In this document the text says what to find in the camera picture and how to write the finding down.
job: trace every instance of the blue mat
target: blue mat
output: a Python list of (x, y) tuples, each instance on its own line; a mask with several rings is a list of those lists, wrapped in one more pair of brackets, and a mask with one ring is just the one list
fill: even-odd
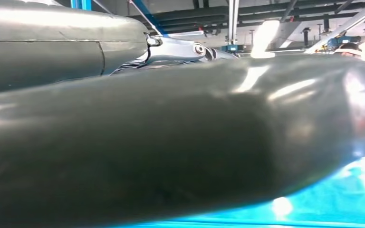
[(153, 226), (365, 228), (365, 158), (301, 192), (261, 205), (136, 225)]

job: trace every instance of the ceiling pipe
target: ceiling pipe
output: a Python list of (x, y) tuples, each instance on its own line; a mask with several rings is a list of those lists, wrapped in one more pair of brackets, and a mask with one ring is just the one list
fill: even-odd
[[(335, 19), (335, 18), (351, 18), (354, 15), (356, 15), (357, 13), (341, 13), (341, 14), (333, 14), (333, 15), (328, 15), (328, 18), (330, 19)], [(325, 18), (325, 16), (315, 16), (315, 17), (307, 17), (307, 18), (298, 18), (294, 21), (314, 21), (314, 20), (323, 20)], [(241, 28), (241, 27), (250, 27), (250, 26), (259, 26), (263, 23), (263, 21), (258, 21), (258, 22), (251, 22), (251, 23), (241, 23), (238, 24), (237, 27)], [(229, 27), (227, 25), (223, 25), (223, 26), (209, 26), (209, 27), (204, 27), (204, 29), (206, 30), (213, 30), (213, 29), (228, 29)], [(164, 27), (164, 30), (166, 32), (169, 33), (180, 33), (180, 32), (192, 32), (192, 31), (198, 31), (198, 26), (195, 25), (185, 25), (185, 26), (181, 26), (181, 27)]]
[[(313, 8), (305, 8), (305, 9), (294, 9), (289, 13), (289, 16), (296, 15), (307, 15), (307, 14), (319, 14), (319, 13), (328, 13), (335, 11), (339, 6), (322, 6), (322, 7), (313, 7)], [(348, 9), (358, 10), (365, 8), (365, 2), (357, 2), (348, 6)], [(284, 11), (278, 12), (268, 12), (268, 13), (257, 13), (252, 15), (239, 15), (239, 21), (251, 21), (251, 20), (266, 20), (266, 19), (278, 19), (284, 16)], [(192, 18), (192, 19), (177, 19), (170, 21), (161, 21), (159, 22), (162, 28), (172, 28), (172, 27), (186, 27), (186, 26), (197, 26), (202, 24), (209, 23), (228, 23), (228, 20), (223, 15), (219, 16), (210, 16), (210, 17), (200, 17), (200, 18)]]
[(328, 36), (324, 37), (322, 40), (320, 40), (315, 45), (310, 47), (307, 51), (305, 51), (305, 53), (314, 54), (316, 50), (320, 49), (330, 39), (335, 38), (336, 36), (343, 34), (344, 32), (348, 31), (349, 29), (362, 24), (364, 21), (365, 21), (365, 8), (361, 12), (356, 14), (354, 17), (352, 17), (350, 20), (348, 20), (341, 27), (338, 27), (333, 32), (331, 32)]
[[(332, 3), (341, 3), (346, 2), (346, 0), (306, 0), (299, 1), (296, 6), (297, 7), (308, 7), (308, 6), (316, 6), (323, 4), (332, 4)], [(239, 8), (239, 15), (242, 14), (252, 14), (259, 12), (269, 12), (274, 10), (285, 10), (288, 7), (289, 3), (276, 3), (271, 5), (260, 5), (260, 6), (250, 6)], [(218, 7), (209, 7), (209, 8), (199, 8), (199, 9), (186, 9), (186, 10), (177, 10), (171, 12), (164, 13), (156, 13), (153, 16), (158, 21), (166, 21), (166, 20), (175, 20), (175, 19), (186, 19), (186, 18), (195, 18), (195, 17), (206, 17), (206, 16), (214, 16), (214, 15), (226, 15), (229, 14), (228, 6), (218, 6)], [(131, 18), (137, 19), (141, 22), (145, 22), (145, 19), (142, 16), (130, 16)]]

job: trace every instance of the metal pole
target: metal pole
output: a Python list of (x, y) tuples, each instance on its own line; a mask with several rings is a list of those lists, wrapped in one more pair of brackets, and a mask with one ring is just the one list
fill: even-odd
[(229, 32), (228, 32), (228, 44), (231, 44), (233, 34), (233, 14), (234, 14), (234, 0), (229, 0)]
[(240, 5), (240, 0), (235, 0), (234, 1), (234, 14), (233, 14), (233, 33), (231, 35), (231, 39), (232, 39), (232, 44), (236, 44), (236, 34), (237, 34), (237, 20), (239, 17), (239, 5)]
[(290, 0), (290, 3), (288, 5), (288, 7), (286, 8), (285, 14), (280, 19), (281, 23), (285, 22), (286, 18), (288, 17), (290, 12), (293, 10), (293, 7), (295, 6), (296, 3), (297, 3), (297, 0)]
[(313, 54), (317, 49), (325, 45), (330, 39), (335, 38), (336, 36), (348, 31), (349, 29), (357, 26), (365, 21), (365, 9), (356, 14), (350, 20), (348, 20), (345, 24), (341, 27), (335, 29), (332, 33), (326, 36), (324, 39), (317, 42), (315, 45), (310, 47), (308, 50), (305, 51), (307, 54)]
[(338, 14), (339, 12), (343, 11), (348, 7), (354, 0), (347, 0), (344, 4), (342, 4), (338, 9), (335, 10), (335, 14)]
[(324, 16), (326, 18), (324, 18), (324, 32), (328, 33), (329, 32), (329, 18), (328, 18), (328, 14), (324, 14)]
[(318, 24), (318, 40), (321, 40), (321, 25), (322, 24)]
[(109, 14), (113, 14), (107, 7), (105, 7), (99, 0), (92, 0), (94, 1), (98, 6), (100, 6), (105, 12)]
[(141, 11), (141, 9), (135, 4), (134, 0), (129, 0), (129, 3), (131, 3), (136, 10), (142, 15), (142, 17), (149, 23), (150, 27), (158, 34), (162, 35), (162, 33), (156, 28), (156, 26), (148, 19), (148, 17)]

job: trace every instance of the blue steel beam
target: blue steel beam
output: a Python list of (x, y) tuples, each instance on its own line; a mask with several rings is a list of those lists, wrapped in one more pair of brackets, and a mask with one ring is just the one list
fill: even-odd
[(147, 22), (151, 25), (153, 30), (155, 30), (159, 35), (167, 37), (167, 32), (160, 26), (160, 23), (154, 18), (153, 14), (149, 11), (149, 9), (145, 6), (142, 0), (129, 0), (133, 6), (142, 14), (142, 16), (147, 20)]
[(81, 10), (92, 10), (92, 0), (71, 0), (72, 8)]
[(75, 9), (80, 9), (82, 7), (82, 2), (81, 0), (71, 0), (70, 6)]
[(82, 10), (92, 10), (92, 0), (82, 0)]

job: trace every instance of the ceiling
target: ceiling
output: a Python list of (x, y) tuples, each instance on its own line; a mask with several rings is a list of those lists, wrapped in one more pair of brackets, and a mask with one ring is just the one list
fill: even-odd
[[(69, 6), (70, 0), (57, 0)], [(128, 0), (95, 0), (99, 1), (113, 14), (128, 16), (149, 24), (140, 16), (136, 8)], [(203, 27), (211, 31), (204, 35), (184, 36), (183, 39), (196, 40), (210, 47), (226, 45), (225, 36), (228, 33), (228, 0), (139, 0), (147, 7), (167, 33), (198, 31)], [(267, 19), (280, 19), (290, 0), (240, 0), (239, 23), (237, 29), (237, 44), (251, 44), (251, 30), (256, 30), (260, 23)], [(334, 11), (346, 0), (298, 0), (289, 14), (287, 21), (280, 25), (276, 35), (275, 47), (285, 48), (303, 45), (303, 29), (310, 28), (308, 39), (313, 44), (320, 39), (319, 24), (323, 17), (330, 18), (330, 30), (335, 30), (350, 17), (365, 8), (365, 0), (354, 0), (345, 10), (338, 14)], [(97, 4), (93, 10), (105, 12)], [(365, 37), (365, 23), (348, 32), (350, 36)]]

